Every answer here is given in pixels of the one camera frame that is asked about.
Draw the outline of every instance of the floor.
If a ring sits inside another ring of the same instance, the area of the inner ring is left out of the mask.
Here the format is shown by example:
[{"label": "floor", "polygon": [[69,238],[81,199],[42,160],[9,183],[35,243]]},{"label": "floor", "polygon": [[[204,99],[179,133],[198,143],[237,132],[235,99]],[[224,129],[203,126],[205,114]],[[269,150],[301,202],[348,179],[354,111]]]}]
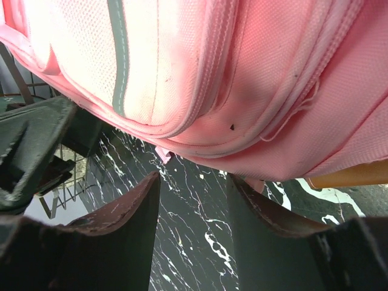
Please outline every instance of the floor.
[{"label": "floor", "polygon": [[[87,210],[114,200],[154,170],[162,186],[149,290],[238,290],[225,172],[179,156],[163,165],[154,146],[110,129],[89,160]],[[264,194],[300,215],[335,225],[357,215],[387,214],[387,193],[386,185],[312,190],[299,179],[268,182]]]}]

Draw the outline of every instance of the backpack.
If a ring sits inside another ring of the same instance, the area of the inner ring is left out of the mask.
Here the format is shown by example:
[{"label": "backpack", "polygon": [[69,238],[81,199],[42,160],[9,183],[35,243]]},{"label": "backpack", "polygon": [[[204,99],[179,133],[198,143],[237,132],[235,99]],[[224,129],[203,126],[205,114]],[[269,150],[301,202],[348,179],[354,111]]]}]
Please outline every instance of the backpack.
[{"label": "backpack", "polygon": [[0,41],[107,123],[282,181],[388,158],[385,0],[3,0]]}]

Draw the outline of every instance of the stitching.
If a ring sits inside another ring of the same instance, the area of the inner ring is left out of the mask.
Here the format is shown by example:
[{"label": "stitching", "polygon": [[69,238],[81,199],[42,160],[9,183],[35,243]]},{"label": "stitching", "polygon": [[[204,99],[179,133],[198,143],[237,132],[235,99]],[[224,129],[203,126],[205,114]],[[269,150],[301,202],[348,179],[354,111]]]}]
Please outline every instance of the stitching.
[{"label": "stitching", "polygon": [[125,53],[125,45],[124,45],[124,21],[120,15],[120,12],[119,12],[119,4],[118,4],[118,1],[115,1],[116,3],[116,12],[117,12],[117,17],[119,19],[119,24],[120,24],[120,31],[121,31],[121,46],[122,46],[122,51],[124,52],[123,55],[123,59],[124,59],[124,70],[122,71],[122,76],[121,76],[121,86],[120,86],[120,91],[119,91],[119,100],[118,100],[118,104],[119,104],[119,110],[121,111],[121,113],[124,114],[124,108],[122,106],[122,101],[124,100],[124,83],[125,83],[125,80],[124,80],[124,77],[125,77],[125,72],[127,70],[127,54]]},{"label": "stitching", "polygon": [[152,103],[152,110],[151,110],[151,120],[150,123],[152,124],[152,118],[153,118],[153,111],[155,109],[155,102],[156,102],[156,94],[158,92],[158,79],[159,79],[159,0],[156,2],[156,10],[157,10],[157,18],[156,18],[156,23],[157,23],[157,34],[158,34],[158,51],[156,52],[156,81],[155,81],[155,94],[153,95],[153,103]]}]

